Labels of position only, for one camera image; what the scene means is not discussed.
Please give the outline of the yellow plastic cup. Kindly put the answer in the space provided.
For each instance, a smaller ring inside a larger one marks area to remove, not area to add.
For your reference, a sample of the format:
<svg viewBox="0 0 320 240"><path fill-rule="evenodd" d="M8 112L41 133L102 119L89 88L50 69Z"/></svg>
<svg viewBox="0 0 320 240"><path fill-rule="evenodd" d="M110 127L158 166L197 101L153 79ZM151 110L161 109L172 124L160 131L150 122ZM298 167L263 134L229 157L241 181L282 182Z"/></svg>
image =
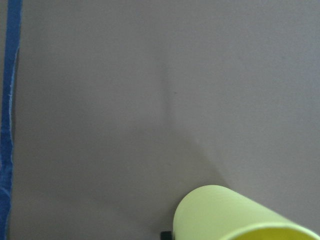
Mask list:
<svg viewBox="0 0 320 240"><path fill-rule="evenodd" d="M175 240L318 240L320 236L220 185L189 192L173 217Z"/></svg>

